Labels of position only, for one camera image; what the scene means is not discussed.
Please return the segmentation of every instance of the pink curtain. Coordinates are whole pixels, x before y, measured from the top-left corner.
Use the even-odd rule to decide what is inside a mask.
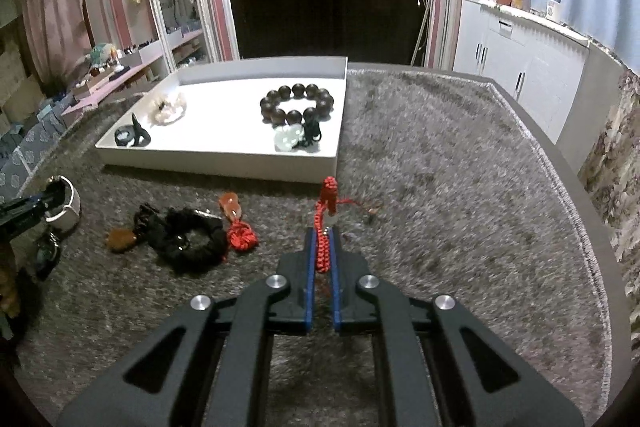
[[[21,0],[33,62],[43,84],[71,78],[78,60],[91,49],[82,0]]]

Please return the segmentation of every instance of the red braided cord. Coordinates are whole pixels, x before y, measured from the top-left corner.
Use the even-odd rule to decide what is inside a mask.
[[[248,223],[234,219],[229,230],[226,231],[226,240],[231,248],[239,252],[251,250],[258,245],[258,238]]]
[[[316,214],[314,215],[314,228],[318,249],[316,251],[316,271],[326,273],[331,266],[329,257],[329,238],[324,235],[324,211],[329,210],[329,215],[335,214],[335,204],[338,200],[338,182],[329,176],[324,180],[320,189],[320,199],[316,203]]]

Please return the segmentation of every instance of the shaggy rug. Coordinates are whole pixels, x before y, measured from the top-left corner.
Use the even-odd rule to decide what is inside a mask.
[[[26,193],[64,174],[82,197],[78,229],[41,286],[17,378],[52,421],[62,407],[191,296],[235,295],[302,247],[315,185],[104,166],[98,138],[134,100],[88,113]],[[434,73],[351,70],[338,157],[342,197],[380,206],[367,223],[340,209],[349,250],[408,295],[455,295],[582,410],[604,410],[610,324],[575,208],[540,146],[493,86]],[[236,191],[260,246],[200,277],[178,277],[141,245],[109,253],[106,234],[141,203],[216,209]],[[24,255],[36,231],[15,242]],[[277,338],[268,425],[377,425],[367,339],[339,338],[319,282],[312,333]]]

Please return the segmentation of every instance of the floral fabric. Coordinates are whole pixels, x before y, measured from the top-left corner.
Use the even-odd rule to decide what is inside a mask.
[[[620,77],[620,103],[578,173],[609,229],[629,303],[634,357],[640,358],[640,77]]]

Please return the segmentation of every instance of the white box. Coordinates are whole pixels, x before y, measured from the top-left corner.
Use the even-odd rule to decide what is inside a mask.
[[[345,57],[275,57],[203,64],[175,71],[129,109],[96,149],[107,164],[240,178],[321,183],[335,176],[346,95]],[[262,121],[260,100],[271,89],[317,84],[334,97],[334,110],[322,121],[322,139],[307,149],[278,151],[274,128]],[[172,124],[151,123],[149,113],[164,93],[180,90],[185,116]],[[303,112],[314,102],[280,103]],[[114,133],[136,117],[151,135],[146,147],[118,147]]]
[[[158,60],[160,57],[162,57],[162,45],[160,41],[155,41],[146,45],[144,48],[140,48],[135,53],[124,55],[124,57],[120,59],[120,63],[123,66],[135,68],[141,64],[148,64],[154,60]]]
[[[183,39],[182,30],[178,28],[176,31],[167,34],[166,42],[169,45],[169,49],[172,50],[182,42]]]

